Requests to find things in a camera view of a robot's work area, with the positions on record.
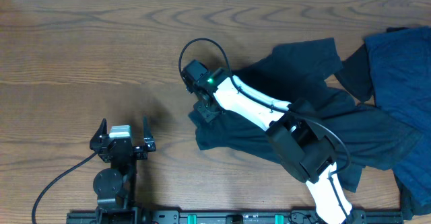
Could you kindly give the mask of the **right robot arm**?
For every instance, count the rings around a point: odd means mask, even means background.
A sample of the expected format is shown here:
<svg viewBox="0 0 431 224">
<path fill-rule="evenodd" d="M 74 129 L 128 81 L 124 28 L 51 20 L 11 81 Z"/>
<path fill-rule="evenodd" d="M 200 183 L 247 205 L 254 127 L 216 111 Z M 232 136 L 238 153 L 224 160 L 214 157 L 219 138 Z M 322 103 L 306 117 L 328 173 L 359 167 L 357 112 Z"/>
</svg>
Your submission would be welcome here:
<svg viewBox="0 0 431 224">
<path fill-rule="evenodd" d="M 352 223 L 352 204 L 345 197 L 336 151 L 344 144 L 319 120 L 297 111 L 302 102 L 277 100 L 248 86 L 225 69 L 183 69 L 180 75 L 211 114 L 235 112 L 262 129 L 283 168 L 306 184 L 325 223 Z"/>
</svg>

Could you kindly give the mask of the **dark teal t-shirt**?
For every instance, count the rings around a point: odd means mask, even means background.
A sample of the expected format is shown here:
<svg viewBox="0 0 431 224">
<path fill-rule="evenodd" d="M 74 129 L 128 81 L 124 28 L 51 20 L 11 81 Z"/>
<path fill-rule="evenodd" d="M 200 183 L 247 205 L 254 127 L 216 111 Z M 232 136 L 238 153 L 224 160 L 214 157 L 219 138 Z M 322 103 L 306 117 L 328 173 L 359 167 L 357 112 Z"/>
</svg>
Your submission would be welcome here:
<svg viewBox="0 0 431 224">
<path fill-rule="evenodd" d="M 272 98 L 310 103 L 324 125 L 352 154 L 352 163 L 338 175 L 341 186 L 355 192 L 366 166 L 392 169 L 407 160 L 425 136 L 376 107 L 356 105 L 342 89 L 328 87 L 326 78 L 343 67 L 333 38 L 280 44 L 272 53 L 249 67 L 234 71 L 247 85 Z M 189 118 L 196 125 L 200 150 L 229 147 L 280 164 L 265 133 L 242 116 L 227 112 L 206 123 L 198 112 Z"/>
</svg>

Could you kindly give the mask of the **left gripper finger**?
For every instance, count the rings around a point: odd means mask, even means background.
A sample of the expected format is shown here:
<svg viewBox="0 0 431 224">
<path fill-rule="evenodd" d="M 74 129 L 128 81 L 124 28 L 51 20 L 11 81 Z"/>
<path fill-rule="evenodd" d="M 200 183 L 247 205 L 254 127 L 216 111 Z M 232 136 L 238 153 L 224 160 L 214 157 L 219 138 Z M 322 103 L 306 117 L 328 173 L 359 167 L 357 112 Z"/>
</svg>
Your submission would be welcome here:
<svg viewBox="0 0 431 224">
<path fill-rule="evenodd" d="M 92 143 L 99 143 L 103 136 L 107 134 L 107 121 L 105 118 L 102 119 L 100 126 L 94 136 L 92 137 Z"/>
<path fill-rule="evenodd" d="M 154 137 L 151 133 L 149 122 L 146 116 L 143 117 L 143 140 L 148 147 L 154 145 Z"/>
</svg>

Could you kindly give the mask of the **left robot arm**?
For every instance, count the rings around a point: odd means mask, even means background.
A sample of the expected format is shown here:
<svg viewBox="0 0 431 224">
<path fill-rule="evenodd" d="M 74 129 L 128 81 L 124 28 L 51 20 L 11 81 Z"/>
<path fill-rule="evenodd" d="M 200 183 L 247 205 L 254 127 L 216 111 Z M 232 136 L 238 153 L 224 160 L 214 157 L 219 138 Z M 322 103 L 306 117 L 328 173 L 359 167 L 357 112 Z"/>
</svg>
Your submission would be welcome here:
<svg viewBox="0 0 431 224">
<path fill-rule="evenodd" d="M 151 212 L 135 202 L 137 162 L 146 160 L 149 152 L 156 151 L 147 118 L 143 119 L 142 145 L 134 146 L 131 126 L 120 125 L 108 129 L 104 119 L 90 140 L 90 149 L 103 162 L 110 164 L 93 181 L 93 189 L 97 194 L 95 222 L 151 223 Z"/>
</svg>

